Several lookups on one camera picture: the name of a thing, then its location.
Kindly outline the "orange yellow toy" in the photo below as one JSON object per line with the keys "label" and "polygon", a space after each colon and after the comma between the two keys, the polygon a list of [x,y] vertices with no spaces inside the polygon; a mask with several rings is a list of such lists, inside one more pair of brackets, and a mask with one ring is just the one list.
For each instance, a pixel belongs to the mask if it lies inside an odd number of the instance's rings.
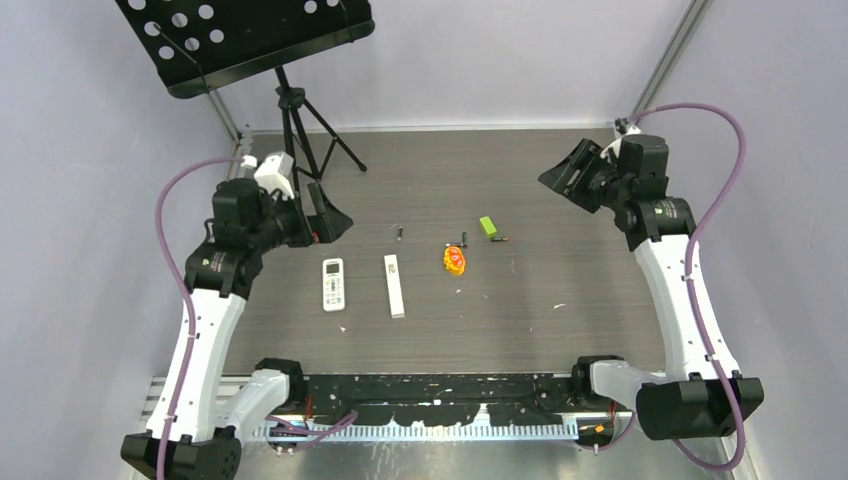
{"label": "orange yellow toy", "polygon": [[465,272],[466,259],[462,248],[445,248],[443,255],[445,269],[452,275],[459,276]]}

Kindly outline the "green rectangular block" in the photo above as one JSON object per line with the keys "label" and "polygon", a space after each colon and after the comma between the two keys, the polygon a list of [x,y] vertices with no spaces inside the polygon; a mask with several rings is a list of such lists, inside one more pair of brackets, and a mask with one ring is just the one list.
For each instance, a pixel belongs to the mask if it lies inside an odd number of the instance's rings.
{"label": "green rectangular block", "polygon": [[480,217],[479,225],[486,238],[491,239],[498,236],[498,229],[489,216]]}

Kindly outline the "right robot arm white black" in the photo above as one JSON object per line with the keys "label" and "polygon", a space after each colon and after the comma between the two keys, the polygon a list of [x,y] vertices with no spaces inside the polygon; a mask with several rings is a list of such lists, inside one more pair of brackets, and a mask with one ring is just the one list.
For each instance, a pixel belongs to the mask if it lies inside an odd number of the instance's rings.
{"label": "right robot arm white black", "polygon": [[763,402],[727,348],[699,272],[695,217],[667,194],[669,148],[658,136],[626,135],[607,147],[584,138],[539,182],[589,213],[610,209],[647,281],[664,346],[665,368],[652,373],[618,355],[581,356],[571,397],[584,410],[607,400],[633,410],[652,440],[727,437],[731,404],[748,418]]}

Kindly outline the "white air conditioner remote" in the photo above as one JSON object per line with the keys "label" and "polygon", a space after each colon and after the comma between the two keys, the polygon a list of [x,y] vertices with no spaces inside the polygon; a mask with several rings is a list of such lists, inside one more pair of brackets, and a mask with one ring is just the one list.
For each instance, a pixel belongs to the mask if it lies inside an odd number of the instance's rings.
{"label": "white air conditioner remote", "polygon": [[341,258],[322,262],[322,307],[325,312],[339,312],[346,307],[344,261]]}

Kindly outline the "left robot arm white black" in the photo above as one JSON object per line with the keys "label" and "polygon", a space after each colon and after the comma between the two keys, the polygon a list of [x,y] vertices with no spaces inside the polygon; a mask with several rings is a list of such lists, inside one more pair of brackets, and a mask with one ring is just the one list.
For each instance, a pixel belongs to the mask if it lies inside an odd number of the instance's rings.
{"label": "left robot arm white black", "polygon": [[225,404],[218,389],[235,328],[263,257],[287,246],[338,240],[354,222],[328,199],[320,183],[299,195],[239,178],[212,196],[207,236],[176,280],[183,297],[180,337],[160,399],[141,433],[127,435],[120,456],[149,479],[232,479],[247,439],[275,410],[298,412],[308,397],[299,362],[265,358]]}

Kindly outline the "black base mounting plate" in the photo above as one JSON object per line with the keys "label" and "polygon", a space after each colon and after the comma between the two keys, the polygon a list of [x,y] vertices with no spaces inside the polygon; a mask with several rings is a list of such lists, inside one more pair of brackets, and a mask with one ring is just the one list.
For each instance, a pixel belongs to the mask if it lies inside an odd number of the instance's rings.
{"label": "black base mounting plate", "polygon": [[554,425],[565,414],[623,412],[610,399],[583,397],[568,374],[316,374],[295,383],[274,414],[331,425],[351,411],[356,426],[466,426],[483,416],[504,426]]}

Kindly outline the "long white remote control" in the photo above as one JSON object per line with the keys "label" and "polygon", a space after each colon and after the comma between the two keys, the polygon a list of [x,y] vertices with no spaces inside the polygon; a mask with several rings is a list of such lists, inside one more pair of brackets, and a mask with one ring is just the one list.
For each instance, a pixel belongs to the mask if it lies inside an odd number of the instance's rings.
{"label": "long white remote control", "polygon": [[387,282],[390,314],[393,319],[405,317],[405,307],[396,254],[384,256],[384,271]]}

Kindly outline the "black music stand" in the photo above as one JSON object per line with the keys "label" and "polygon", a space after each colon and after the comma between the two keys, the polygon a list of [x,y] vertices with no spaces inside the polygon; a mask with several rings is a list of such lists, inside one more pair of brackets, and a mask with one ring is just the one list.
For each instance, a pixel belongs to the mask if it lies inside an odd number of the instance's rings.
{"label": "black music stand", "polygon": [[296,145],[301,147],[307,161],[302,173],[319,180],[326,166],[315,160],[301,108],[330,135],[332,148],[341,147],[360,171],[366,171],[304,90],[290,85],[284,67],[372,34],[369,1],[117,0],[116,5],[171,96],[205,95],[272,70],[279,83],[285,150],[292,154]]}

